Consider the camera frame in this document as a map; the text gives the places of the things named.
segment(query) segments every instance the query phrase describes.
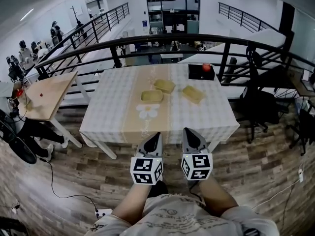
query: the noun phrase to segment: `white shirt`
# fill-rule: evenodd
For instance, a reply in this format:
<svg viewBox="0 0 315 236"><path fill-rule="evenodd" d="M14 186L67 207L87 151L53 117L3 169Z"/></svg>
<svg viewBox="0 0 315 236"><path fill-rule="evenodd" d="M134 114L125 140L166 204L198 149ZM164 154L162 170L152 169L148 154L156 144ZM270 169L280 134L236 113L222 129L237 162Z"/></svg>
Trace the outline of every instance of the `white shirt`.
<svg viewBox="0 0 315 236"><path fill-rule="evenodd" d="M21 63L25 70L30 69L34 65L32 52L30 51L29 48L25 48L24 50L20 49L19 62Z"/></svg>
<svg viewBox="0 0 315 236"><path fill-rule="evenodd" d="M12 96L13 87L14 83L12 82L0 82L0 109L4 111L7 115L10 115L10 112L12 112L7 98L10 98ZM14 121L16 132L18 133L21 131L24 125L25 117L15 117Z"/></svg>
<svg viewBox="0 0 315 236"><path fill-rule="evenodd" d="M246 206L233 207L220 218L188 196L165 194L148 198L143 218L135 225L109 215L99 219L86 236L243 236L257 230L260 236L279 236L276 224Z"/></svg>

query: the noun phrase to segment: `black cable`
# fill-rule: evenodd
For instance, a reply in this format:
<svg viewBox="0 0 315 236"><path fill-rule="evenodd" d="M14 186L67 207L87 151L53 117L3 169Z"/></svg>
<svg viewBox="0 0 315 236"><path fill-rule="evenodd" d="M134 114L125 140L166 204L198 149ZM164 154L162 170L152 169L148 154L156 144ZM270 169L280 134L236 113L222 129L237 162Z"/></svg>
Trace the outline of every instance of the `black cable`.
<svg viewBox="0 0 315 236"><path fill-rule="evenodd" d="M194 196L196 196L201 202L202 202L202 199L199 195L195 194L195 193L192 193L191 190L199 183L199 181L195 181L195 183L193 183L193 185L189 188L189 192L190 194L193 194Z"/></svg>
<svg viewBox="0 0 315 236"><path fill-rule="evenodd" d="M28 98L27 98L27 96L26 96L26 91L25 91L24 86L23 86L23 91L24 91L24 94L25 94L25 102L26 102L26 110L25 110L25 114L23 115L23 117L22 117L22 118L20 117L20 115L18 115L19 120L15 121L14 123L19 122L19 121L25 122L25 121L23 121L22 119L25 117L25 115L26 115L26 113L27 113L27 111L28 111Z"/></svg>
<svg viewBox="0 0 315 236"><path fill-rule="evenodd" d="M50 162L46 161L46 160L43 159L43 158L40 158L40 160L43 161L43 162L45 162L45 163L48 163L48 164L50 165L50 168L51 168L51 184L50 184L50 185L51 185L51 189L52 189L53 193L55 194L55 196L57 196L57 197L60 198L60 199L67 199L67 198L72 198L72 197L86 197L87 199L91 200L91 202L92 202L92 204L93 204L93 206L94 206L94 208L95 208L95 211L97 211L97 208L96 208L96 206L95 206L93 200L92 200L91 198L89 198L88 196L85 196L85 195L72 195L72 196L68 196L68 197L60 197L60 196L58 196L58 195L55 193L54 188L53 188L53 181L54 181L53 166L51 165Z"/></svg>
<svg viewBox="0 0 315 236"><path fill-rule="evenodd" d="M287 206L287 204L288 204L288 202L289 202L289 199L290 199L290 197L291 197L291 193L292 193L292 191L293 191L293 189L294 189L295 186L296 186L296 184L293 185L293 187L291 188L290 194L289 194L289 196L288 196L288 198L287 198L287 200L286 200L285 206L284 206L283 218L282 218L282 228L281 228L281 230L284 228L284 219L285 219L286 206Z"/></svg>
<svg viewBox="0 0 315 236"><path fill-rule="evenodd" d="M11 206L0 206L0 207L4 207L4 208L16 208L16 209L18 209L18 208L20 208L20 205L21 205L21 203L20 203L20 201L17 201L17 204L12 204Z"/></svg>

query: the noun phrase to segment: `window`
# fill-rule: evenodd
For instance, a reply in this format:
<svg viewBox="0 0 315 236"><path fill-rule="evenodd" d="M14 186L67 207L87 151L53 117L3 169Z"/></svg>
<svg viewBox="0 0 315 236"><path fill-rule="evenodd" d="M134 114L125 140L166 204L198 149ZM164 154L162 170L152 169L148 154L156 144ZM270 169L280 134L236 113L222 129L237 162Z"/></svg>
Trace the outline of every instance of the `window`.
<svg viewBox="0 0 315 236"><path fill-rule="evenodd" d="M199 33L200 0L147 0L153 34Z"/></svg>

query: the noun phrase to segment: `lower floor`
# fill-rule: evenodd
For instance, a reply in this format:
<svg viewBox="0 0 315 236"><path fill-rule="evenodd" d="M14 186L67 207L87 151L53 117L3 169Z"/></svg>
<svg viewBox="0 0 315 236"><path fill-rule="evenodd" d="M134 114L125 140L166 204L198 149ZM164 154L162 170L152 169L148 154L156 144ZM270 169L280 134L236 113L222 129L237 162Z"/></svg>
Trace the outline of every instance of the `lower floor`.
<svg viewBox="0 0 315 236"><path fill-rule="evenodd" d="M79 128L86 108L60 109L57 120L78 140ZM273 219L282 236L305 235L315 221L315 146L289 149L293 132L287 124L296 119L294 110L284 115L277 125L269 125L267 133L256 128L252 144L248 123L244 122L230 137L213 151L213 175L239 205L255 207L268 201L298 179L298 169L304 162L304 181L254 208ZM55 144L53 166L55 192L61 196L87 195L97 208L114 208L132 186L129 167L135 149L128 145L112 144L118 155L110 159L97 148L77 148L70 143L67 149ZM163 180L170 193L191 195L180 167L181 145L164 147ZM85 197L60 199L51 189L52 172L48 164L38 161L28 165L0 142L0 205L21 202L24 211L14 214L0 207L0 214L20 220L32 236L84 235L96 221L94 207Z"/></svg>

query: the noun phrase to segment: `black chair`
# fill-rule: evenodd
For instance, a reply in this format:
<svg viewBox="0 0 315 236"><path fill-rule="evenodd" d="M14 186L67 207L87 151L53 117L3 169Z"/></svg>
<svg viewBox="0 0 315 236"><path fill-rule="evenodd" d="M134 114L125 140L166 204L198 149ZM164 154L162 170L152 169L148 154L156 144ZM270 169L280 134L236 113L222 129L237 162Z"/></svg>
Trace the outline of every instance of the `black chair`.
<svg viewBox="0 0 315 236"><path fill-rule="evenodd" d="M12 81L17 81L18 78L20 80L24 79L24 74L19 66L11 66L9 67L9 77Z"/></svg>
<svg viewBox="0 0 315 236"><path fill-rule="evenodd" d="M246 88L240 96L240 104L237 106L237 111L242 113L244 117L237 119L237 121L250 121L252 137L249 143L251 143L255 138L255 127L261 125L264 127L263 131L267 132L268 126L265 122L278 124L279 112L288 113L288 109L278 105L273 94L262 91L262 88L258 89L257 67L262 66L262 60L251 42L246 49L246 55L250 67L250 80L246 82Z"/></svg>
<svg viewBox="0 0 315 236"><path fill-rule="evenodd" d="M36 47L37 47L37 45L36 45L35 41L33 41L31 43L31 50L32 50L33 53L35 52L35 50L37 50Z"/></svg>
<svg viewBox="0 0 315 236"><path fill-rule="evenodd" d="M293 148L298 143L298 141L301 140L303 146L303 152L301 153L301 156L303 156L306 152L305 146L308 140L310 144L315 141L315 118L310 114L311 109L315 109L315 105L310 100L308 100L308 104L310 107L307 111L304 109L300 110L299 121L297 122L296 127L292 125L286 126L287 129L291 128L299 135L298 139L293 141L289 147Z"/></svg>

